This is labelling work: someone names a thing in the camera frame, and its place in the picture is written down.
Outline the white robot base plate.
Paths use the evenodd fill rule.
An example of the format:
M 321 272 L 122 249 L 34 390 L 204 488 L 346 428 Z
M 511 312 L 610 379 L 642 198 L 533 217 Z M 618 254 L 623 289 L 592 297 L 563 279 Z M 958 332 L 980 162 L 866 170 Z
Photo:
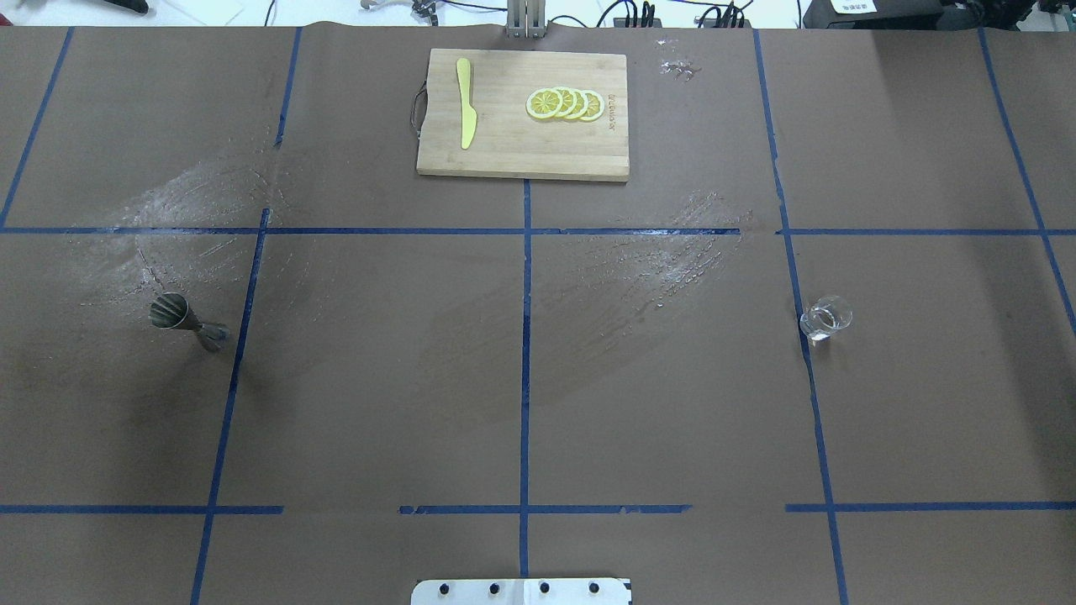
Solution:
M 435 579 L 412 590 L 411 604 L 631 604 L 631 581 L 614 577 Z

